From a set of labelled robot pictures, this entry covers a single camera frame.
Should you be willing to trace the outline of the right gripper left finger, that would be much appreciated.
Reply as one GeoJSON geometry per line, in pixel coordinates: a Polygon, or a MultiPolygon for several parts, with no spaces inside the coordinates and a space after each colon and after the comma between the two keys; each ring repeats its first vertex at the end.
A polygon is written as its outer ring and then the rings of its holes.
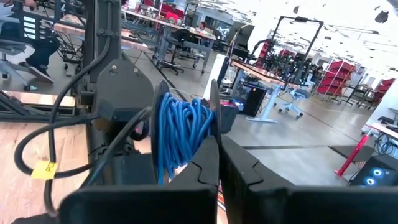
{"type": "Polygon", "coordinates": [[[216,224],[219,147],[207,137],[165,185],[96,185],[68,195],[60,224],[216,224]]]}

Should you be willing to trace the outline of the black cable spool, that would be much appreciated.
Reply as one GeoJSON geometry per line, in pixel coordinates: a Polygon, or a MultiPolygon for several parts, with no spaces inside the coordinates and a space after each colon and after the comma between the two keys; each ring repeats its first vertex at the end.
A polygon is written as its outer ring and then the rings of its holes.
{"type": "Polygon", "coordinates": [[[158,184],[175,177],[175,169],[187,165],[207,137],[214,136],[218,147],[221,141],[220,93],[217,81],[211,81],[210,107],[200,99],[190,103],[172,96],[169,86],[161,81],[155,88],[151,117],[151,153],[158,184]],[[204,109],[207,120],[203,124],[204,109]],[[209,125],[208,134],[205,128],[209,125]]]}

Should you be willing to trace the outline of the red pole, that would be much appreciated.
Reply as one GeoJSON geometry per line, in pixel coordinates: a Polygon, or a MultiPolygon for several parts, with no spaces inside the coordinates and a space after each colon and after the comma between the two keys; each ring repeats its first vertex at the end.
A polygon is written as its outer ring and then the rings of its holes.
{"type": "Polygon", "coordinates": [[[349,165],[353,162],[354,158],[358,155],[358,153],[362,150],[363,146],[366,144],[368,141],[370,135],[371,135],[372,129],[370,129],[366,134],[364,134],[361,138],[361,140],[357,143],[355,146],[354,150],[352,153],[348,156],[346,159],[345,163],[340,167],[339,170],[335,171],[335,174],[338,177],[342,177],[343,174],[345,173],[346,169],[349,167],[349,165]]]}

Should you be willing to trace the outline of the yellow label tag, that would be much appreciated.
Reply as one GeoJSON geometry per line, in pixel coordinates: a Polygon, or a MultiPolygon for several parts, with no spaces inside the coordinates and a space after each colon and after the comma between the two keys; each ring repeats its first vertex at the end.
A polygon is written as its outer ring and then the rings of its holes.
{"type": "Polygon", "coordinates": [[[56,162],[40,160],[35,164],[30,176],[33,179],[52,180],[55,177],[57,168],[58,164],[56,162]]]}

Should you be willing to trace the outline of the white-framed office chair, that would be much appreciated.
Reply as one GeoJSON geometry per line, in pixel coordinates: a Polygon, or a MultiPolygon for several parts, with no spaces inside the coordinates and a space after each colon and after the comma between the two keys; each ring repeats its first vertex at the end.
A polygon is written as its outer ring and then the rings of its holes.
{"type": "Polygon", "coordinates": [[[302,99],[308,99],[310,97],[310,93],[307,90],[303,90],[303,89],[293,89],[290,88],[288,90],[289,95],[292,97],[292,100],[289,103],[285,103],[283,104],[280,108],[279,108],[279,112],[289,112],[290,110],[295,111],[296,113],[296,118],[299,119],[303,116],[303,112],[300,108],[298,108],[295,105],[296,101],[300,101],[302,99]]]}

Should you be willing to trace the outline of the black crate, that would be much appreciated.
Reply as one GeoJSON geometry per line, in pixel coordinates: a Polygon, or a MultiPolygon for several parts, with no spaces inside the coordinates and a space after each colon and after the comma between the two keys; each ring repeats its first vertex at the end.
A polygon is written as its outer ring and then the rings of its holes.
{"type": "MultiPolygon", "coordinates": [[[[210,102],[204,98],[200,99],[201,105],[209,108],[210,102]]],[[[239,109],[236,105],[234,105],[229,99],[220,99],[220,109],[221,109],[221,133],[226,134],[231,131],[232,125],[236,119],[236,116],[239,112],[239,109]]],[[[207,115],[204,109],[201,109],[203,113],[203,124],[207,120],[207,115]]],[[[208,134],[209,125],[205,128],[205,134],[208,134]]]]}

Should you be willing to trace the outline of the light wooden desk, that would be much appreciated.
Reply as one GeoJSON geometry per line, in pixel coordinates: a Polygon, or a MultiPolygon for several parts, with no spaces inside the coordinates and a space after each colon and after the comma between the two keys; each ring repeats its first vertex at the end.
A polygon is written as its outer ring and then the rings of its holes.
{"type": "Polygon", "coordinates": [[[393,112],[393,118],[387,118],[382,116],[375,123],[365,125],[361,131],[362,135],[373,136],[376,133],[386,134],[396,140],[398,140],[398,110],[389,108],[393,112]]]}

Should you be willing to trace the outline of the red bin rack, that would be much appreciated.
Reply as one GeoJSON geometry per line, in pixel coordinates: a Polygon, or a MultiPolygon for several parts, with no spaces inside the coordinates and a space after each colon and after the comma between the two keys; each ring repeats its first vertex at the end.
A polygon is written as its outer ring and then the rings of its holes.
{"type": "Polygon", "coordinates": [[[316,93],[325,98],[339,98],[351,81],[351,75],[355,72],[356,66],[345,60],[333,60],[324,75],[322,76],[316,93]]]}
{"type": "Polygon", "coordinates": [[[377,87],[374,92],[373,104],[377,105],[382,100],[383,96],[386,94],[387,90],[391,87],[395,78],[383,80],[377,87]]]}

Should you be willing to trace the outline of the wooden desk white legs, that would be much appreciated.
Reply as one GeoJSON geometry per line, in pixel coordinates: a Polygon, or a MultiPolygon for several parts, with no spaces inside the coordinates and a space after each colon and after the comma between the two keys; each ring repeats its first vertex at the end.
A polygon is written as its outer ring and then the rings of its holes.
{"type": "Polygon", "coordinates": [[[238,69],[236,78],[233,82],[233,88],[231,93],[234,94],[236,93],[236,90],[238,89],[238,83],[243,77],[244,72],[248,73],[249,75],[255,76],[259,78],[260,80],[264,81],[267,84],[272,85],[272,93],[269,98],[269,101],[263,110],[261,117],[260,118],[250,118],[246,117],[248,121],[253,121],[253,122],[262,122],[262,123],[277,123],[276,120],[268,118],[268,115],[271,111],[271,109],[274,106],[274,103],[276,101],[276,98],[278,94],[286,88],[293,88],[293,89],[298,89],[300,88],[300,85],[294,84],[294,83],[289,83],[288,81],[284,81],[283,79],[279,78],[277,75],[274,75],[273,73],[270,73],[263,68],[258,68],[253,65],[250,65],[248,63],[242,62],[240,60],[232,60],[231,61],[231,66],[236,67],[238,69]]]}

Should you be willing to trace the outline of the black office chair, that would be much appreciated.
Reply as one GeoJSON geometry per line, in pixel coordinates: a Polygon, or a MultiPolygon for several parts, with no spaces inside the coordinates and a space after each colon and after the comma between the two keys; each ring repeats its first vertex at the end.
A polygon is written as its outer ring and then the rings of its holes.
{"type": "Polygon", "coordinates": [[[198,35],[190,32],[188,29],[178,29],[169,34],[164,34],[159,51],[159,69],[171,69],[175,72],[176,75],[178,75],[180,72],[184,73],[185,70],[174,63],[174,58],[176,56],[177,50],[183,49],[186,42],[196,42],[197,38],[198,35]],[[171,61],[167,61],[165,59],[165,56],[167,54],[167,49],[170,44],[174,46],[174,49],[172,52],[171,61]]]}

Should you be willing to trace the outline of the long wooden table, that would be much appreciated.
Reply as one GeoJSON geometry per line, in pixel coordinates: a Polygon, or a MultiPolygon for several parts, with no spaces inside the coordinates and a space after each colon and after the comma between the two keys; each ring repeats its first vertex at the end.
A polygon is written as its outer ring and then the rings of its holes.
{"type": "MultiPolygon", "coordinates": [[[[148,43],[150,43],[155,47],[152,59],[155,62],[155,66],[158,68],[159,68],[159,58],[160,58],[159,51],[164,34],[169,34],[178,29],[188,29],[190,32],[194,33],[195,35],[198,35],[196,42],[186,42],[185,47],[183,49],[189,48],[191,50],[193,49],[198,50],[198,52],[195,53],[194,56],[192,57],[192,59],[194,60],[193,67],[197,66],[199,59],[203,59],[203,66],[201,72],[202,73],[205,72],[205,68],[207,66],[213,44],[215,43],[216,40],[216,37],[213,34],[209,34],[203,30],[194,29],[192,27],[178,26],[173,23],[167,22],[165,20],[160,20],[150,16],[146,16],[139,12],[133,12],[123,9],[122,14],[126,19],[123,22],[123,24],[126,25],[130,30],[143,32],[146,34],[154,34],[157,36],[156,40],[149,40],[148,43]]],[[[167,54],[165,56],[165,59],[167,61],[171,61],[173,49],[174,46],[170,44],[167,49],[167,54]]],[[[175,58],[180,56],[180,53],[183,51],[183,49],[177,50],[175,58]]]]}

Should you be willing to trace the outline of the wooden workbench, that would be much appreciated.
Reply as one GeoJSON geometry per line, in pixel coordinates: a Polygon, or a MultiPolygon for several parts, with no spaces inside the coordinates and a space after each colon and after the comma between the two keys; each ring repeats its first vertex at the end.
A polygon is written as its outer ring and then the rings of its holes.
{"type": "MultiPolygon", "coordinates": [[[[73,25],[81,25],[81,22],[77,18],[77,16],[73,16],[67,14],[63,18],[61,18],[63,22],[69,22],[73,25]]],[[[75,26],[65,25],[61,23],[56,23],[54,25],[54,29],[57,32],[63,32],[64,34],[75,35],[79,37],[81,40],[85,39],[85,30],[84,28],[77,28],[75,26]]],[[[121,29],[121,48],[125,49],[136,49],[141,51],[146,51],[148,46],[143,43],[143,41],[139,40],[137,37],[132,36],[132,32],[128,29],[122,28],[121,29]]]]}

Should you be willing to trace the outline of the black monitor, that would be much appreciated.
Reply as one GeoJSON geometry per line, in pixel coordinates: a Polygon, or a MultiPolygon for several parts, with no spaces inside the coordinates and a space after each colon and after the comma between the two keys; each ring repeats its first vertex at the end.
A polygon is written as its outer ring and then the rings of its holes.
{"type": "Polygon", "coordinates": [[[254,29],[253,25],[246,24],[236,31],[232,42],[231,54],[240,58],[247,58],[249,54],[248,41],[254,29]]]}

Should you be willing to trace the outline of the black table frame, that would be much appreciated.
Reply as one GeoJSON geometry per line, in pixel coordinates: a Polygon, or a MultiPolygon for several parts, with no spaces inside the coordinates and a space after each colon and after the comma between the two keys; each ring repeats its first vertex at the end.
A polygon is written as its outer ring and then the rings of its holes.
{"type": "MultiPolygon", "coordinates": [[[[0,121],[21,123],[47,123],[57,95],[0,90],[0,121]]],[[[94,118],[80,110],[74,97],[65,96],[55,113],[55,121],[83,117],[94,118]]]]}

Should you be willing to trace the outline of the black robot station frame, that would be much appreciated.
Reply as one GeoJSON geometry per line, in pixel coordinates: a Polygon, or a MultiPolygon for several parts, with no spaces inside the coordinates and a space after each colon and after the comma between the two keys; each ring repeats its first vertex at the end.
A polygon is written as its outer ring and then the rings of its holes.
{"type": "Polygon", "coordinates": [[[296,61],[297,63],[295,64],[295,66],[293,65],[288,65],[289,62],[288,60],[285,61],[284,66],[281,70],[280,76],[279,78],[281,78],[283,81],[286,81],[286,84],[291,83],[291,84],[296,84],[296,85],[303,85],[303,81],[302,81],[302,77],[303,77],[303,68],[304,68],[304,63],[305,63],[305,59],[308,57],[310,50],[313,46],[313,44],[316,41],[316,38],[318,37],[318,34],[320,32],[320,29],[323,27],[324,22],[323,21],[318,21],[318,20],[312,20],[312,19],[308,19],[306,17],[288,17],[288,16],[280,16],[278,23],[276,25],[276,28],[274,29],[274,32],[271,35],[270,39],[265,39],[265,40],[260,40],[253,48],[252,52],[248,55],[247,57],[247,62],[250,59],[253,59],[254,57],[254,53],[257,50],[257,48],[259,47],[260,44],[268,44],[268,47],[265,51],[265,55],[263,56],[263,58],[261,58],[260,56],[257,57],[254,65],[258,65],[258,66],[263,66],[265,65],[265,61],[268,62],[267,64],[267,71],[269,72],[271,69],[271,65],[273,65],[273,61],[268,57],[268,53],[269,51],[273,48],[273,46],[275,46],[276,41],[274,40],[275,35],[277,34],[277,31],[279,29],[280,23],[282,22],[283,19],[290,19],[293,20],[294,22],[298,23],[307,23],[307,22],[312,22],[312,23],[317,23],[318,24],[318,29],[316,31],[316,33],[314,34],[311,42],[308,45],[307,51],[304,54],[304,56],[302,57],[302,59],[300,59],[299,61],[296,61]]]}

